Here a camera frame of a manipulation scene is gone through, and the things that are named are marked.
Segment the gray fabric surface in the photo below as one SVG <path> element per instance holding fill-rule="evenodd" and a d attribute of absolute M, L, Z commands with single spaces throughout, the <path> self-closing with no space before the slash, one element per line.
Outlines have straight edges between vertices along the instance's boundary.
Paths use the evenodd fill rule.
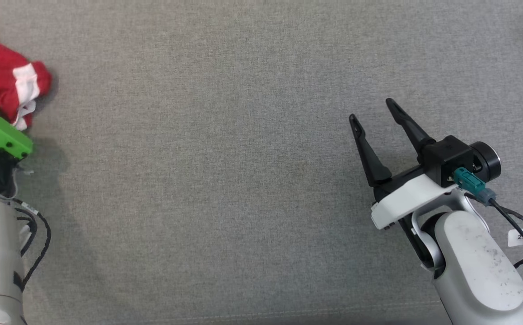
<path fill-rule="evenodd" d="M 348 115 L 393 172 L 415 164 L 386 97 L 491 144 L 523 212 L 523 2 L 0 1 L 0 41 L 55 75 L 19 180 L 53 230 L 33 325 L 447 323 L 369 219 Z"/>

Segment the teal connector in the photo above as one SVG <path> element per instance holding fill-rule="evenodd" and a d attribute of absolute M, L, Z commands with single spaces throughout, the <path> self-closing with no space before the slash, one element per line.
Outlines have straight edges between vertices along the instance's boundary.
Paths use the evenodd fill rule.
<path fill-rule="evenodd" d="M 478 196 L 478 194 L 486 187 L 484 181 L 476 177 L 464 167 L 460 167 L 454 171 L 454 182 L 474 196 Z"/>
<path fill-rule="evenodd" d="M 464 167 L 454 171 L 454 182 L 462 189 L 469 191 L 477 201 L 485 206 L 490 205 L 490 200 L 496 200 L 496 193 L 488 189 L 482 179 L 476 177 L 476 175 Z"/>

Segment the white label tag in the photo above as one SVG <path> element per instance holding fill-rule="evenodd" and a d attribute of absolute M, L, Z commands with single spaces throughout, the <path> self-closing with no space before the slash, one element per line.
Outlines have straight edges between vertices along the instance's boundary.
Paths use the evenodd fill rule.
<path fill-rule="evenodd" d="M 523 238 L 516 229 L 509 230 L 509 247 L 514 246 L 523 246 Z"/>
<path fill-rule="evenodd" d="M 34 215 L 39 214 L 39 212 L 38 212 L 37 210 L 35 210 L 32 206 L 26 204 L 25 202 L 23 202 L 23 203 L 21 204 L 21 206 L 22 206 L 23 208 L 25 208 L 26 210 L 29 210 L 30 212 L 32 212 Z"/>

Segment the white stripe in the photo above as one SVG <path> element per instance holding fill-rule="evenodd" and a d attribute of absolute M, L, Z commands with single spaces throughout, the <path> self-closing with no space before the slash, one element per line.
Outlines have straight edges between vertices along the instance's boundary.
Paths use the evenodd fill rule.
<path fill-rule="evenodd" d="M 24 131 L 28 128 L 27 122 L 24 120 L 24 117 L 20 117 L 13 125 L 14 128 L 16 128 L 19 131 Z"/>
<path fill-rule="evenodd" d="M 24 247 L 24 245 L 27 244 L 28 239 L 31 236 L 31 232 L 29 230 L 30 230 L 30 228 L 28 228 L 27 224 L 24 225 L 23 228 L 20 229 L 20 231 L 19 231 L 20 247 Z"/>
<path fill-rule="evenodd" d="M 33 111 L 35 111 L 36 108 L 37 104 L 35 103 L 35 101 L 29 101 L 28 103 L 19 108 L 19 117 L 23 117 L 25 115 L 33 113 Z"/>
<path fill-rule="evenodd" d="M 19 97 L 19 107 L 26 105 L 29 101 L 37 98 L 41 90 L 37 84 L 37 73 L 32 64 L 20 68 L 14 68 L 12 74 L 16 79 L 16 93 Z"/>

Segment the red cloth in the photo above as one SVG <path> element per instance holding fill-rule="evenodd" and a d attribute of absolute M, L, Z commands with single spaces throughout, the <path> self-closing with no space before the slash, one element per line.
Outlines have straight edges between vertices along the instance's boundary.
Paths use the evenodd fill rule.
<path fill-rule="evenodd" d="M 34 99 L 51 88 L 51 74 L 41 62 L 28 62 L 19 53 L 0 44 L 0 111 L 16 128 L 32 122 Z"/>

